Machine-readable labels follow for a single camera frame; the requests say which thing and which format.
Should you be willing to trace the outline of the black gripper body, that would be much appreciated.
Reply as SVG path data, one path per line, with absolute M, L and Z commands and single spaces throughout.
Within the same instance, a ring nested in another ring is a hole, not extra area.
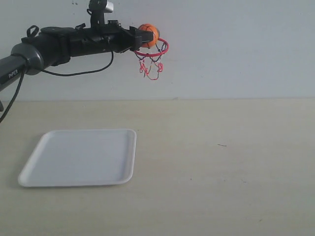
M 75 27 L 70 34 L 70 55 L 72 57 L 101 53 L 123 53 L 132 49 L 134 37 L 117 20 L 109 20 L 104 25 L 87 28 L 85 24 Z

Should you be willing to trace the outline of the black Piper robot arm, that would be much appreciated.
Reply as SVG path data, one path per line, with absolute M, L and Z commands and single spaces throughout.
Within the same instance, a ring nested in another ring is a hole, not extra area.
M 45 27 L 27 30 L 11 54 L 0 60 L 0 89 L 4 90 L 23 72 L 36 75 L 49 66 L 58 66 L 80 57 L 101 53 L 136 51 L 153 40 L 151 31 L 135 27 L 124 29 L 117 20 L 86 28 Z

